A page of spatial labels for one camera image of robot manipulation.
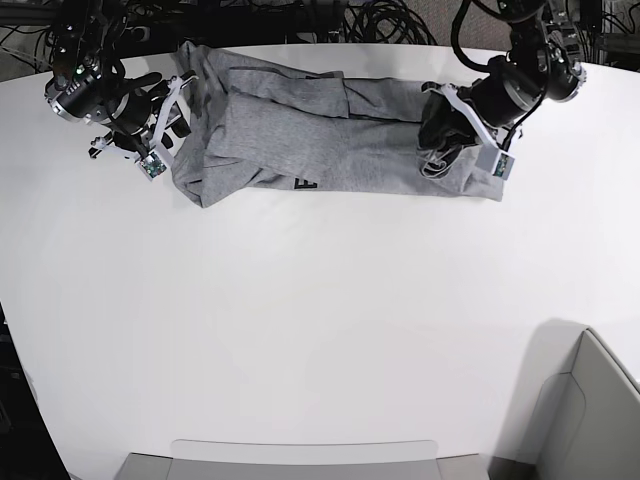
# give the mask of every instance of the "floor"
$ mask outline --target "floor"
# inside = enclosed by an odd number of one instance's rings
[[[460,0],[407,0],[407,4],[424,18],[440,45],[450,44],[451,22],[458,10]],[[23,27],[23,30],[28,31],[38,29],[39,27]],[[0,30],[2,30],[0,35],[6,35],[3,33],[4,28]],[[27,55],[33,55],[37,37],[37,34],[21,35],[14,33],[3,43],[3,46],[19,50]],[[471,48],[507,50],[509,48],[508,28],[506,28],[506,25],[484,15],[477,7],[472,5],[462,29],[460,41],[462,46]],[[4,52],[0,52],[0,81],[32,75],[33,73],[33,68],[15,60]]]

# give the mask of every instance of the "white table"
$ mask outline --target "white table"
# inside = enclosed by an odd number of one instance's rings
[[[438,47],[239,51],[476,78]],[[0,298],[68,469],[110,479],[175,439],[513,457],[568,321],[640,377],[640,77],[588,74],[526,123],[502,203],[247,189],[207,210],[169,175],[89,160],[103,130],[56,118],[47,75],[0,84]]]

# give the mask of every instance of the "table surface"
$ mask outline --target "table surface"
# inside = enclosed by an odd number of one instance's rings
[[[440,47],[238,51],[476,78]],[[56,118],[47,75],[0,84],[0,298],[68,469],[110,479],[176,439],[514,457],[581,323],[640,377],[640,76],[587,70],[526,122],[502,203],[246,189],[201,210],[169,175],[89,160],[103,130]]]

